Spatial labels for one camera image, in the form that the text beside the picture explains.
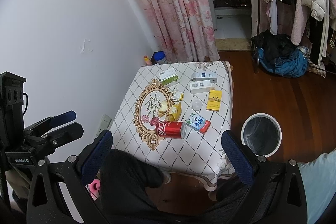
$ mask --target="metal bolt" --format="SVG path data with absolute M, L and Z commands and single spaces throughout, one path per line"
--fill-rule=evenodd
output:
M 259 156 L 257 157 L 257 159 L 258 159 L 260 162 L 265 162 L 265 161 L 266 161 L 266 157 L 263 156 L 263 155 L 259 155 Z
M 68 162 L 74 162 L 76 159 L 77 159 L 77 157 L 72 155 L 68 158 Z
M 45 160 L 39 160 L 39 162 L 37 163 L 37 165 L 38 166 L 42 166 L 42 165 L 44 165 L 44 163 L 45 163 Z
M 295 160 L 289 160 L 289 164 L 292 165 L 292 166 L 295 166 L 296 165 L 296 161 Z

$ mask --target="electrical outlet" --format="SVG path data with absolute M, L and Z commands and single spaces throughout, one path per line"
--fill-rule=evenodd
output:
M 100 120 L 100 123 L 99 123 L 99 126 L 98 126 L 98 129 L 97 129 L 97 133 L 96 133 L 96 137 L 99 136 L 99 134 L 104 130 L 104 129 L 110 129 L 112 126 L 112 119 L 107 116 L 106 114 L 103 115 L 103 117 L 101 118 Z

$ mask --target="person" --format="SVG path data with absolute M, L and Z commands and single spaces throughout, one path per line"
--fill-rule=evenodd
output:
M 298 163 L 306 200 L 308 224 L 322 215 L 336 192 L 336 150 L 309 163 Z M 149 199 L 145 187 L 157 188 L 170 181 L 169 173 L 112 149 L 100 170 L 101 211 L 110 223 L 125 217 L 142 223 L 225 223 L 248 189 L 238 177 L 228 180 L 216 193 L 217 203 L 198 216 L 161 212 Z

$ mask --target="pink curtain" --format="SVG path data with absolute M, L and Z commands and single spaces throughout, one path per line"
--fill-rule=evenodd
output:
M 139 0 L 170 62 L 219 59 L 208 0 Z

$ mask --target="table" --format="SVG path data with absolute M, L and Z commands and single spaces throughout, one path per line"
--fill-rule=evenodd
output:
M 173 67 L 180 83 L 165 88 L 159 73 Z M 194 72 L 217 73 L 216 90 L 222 90 L 218 112 L 206 110 L 209 92 L 191 94 L 190 78 Z M 168 107 L 175 90 L 184 93 L 179 121 L 186 121 L 192 112 L 211 122 L 205 135 L 188 127 L 183 140 L 163 138 L 155 134 L 155 124 L 165 119 L 157 109 L 166 100 Z M 203 102 L 194 111 L 192 102 Z M 232 114 L 232 78 L 228 62 L 191 62 L 140 67 L 127 91 L 111 126 L 114 148 L 126 151 L 139 160 L 170 172 L 192 176 L 204 188 L 214 191 L 219 178 L 228 179 L 235 172 L 221 147 L 221 134 L 230 129 Z

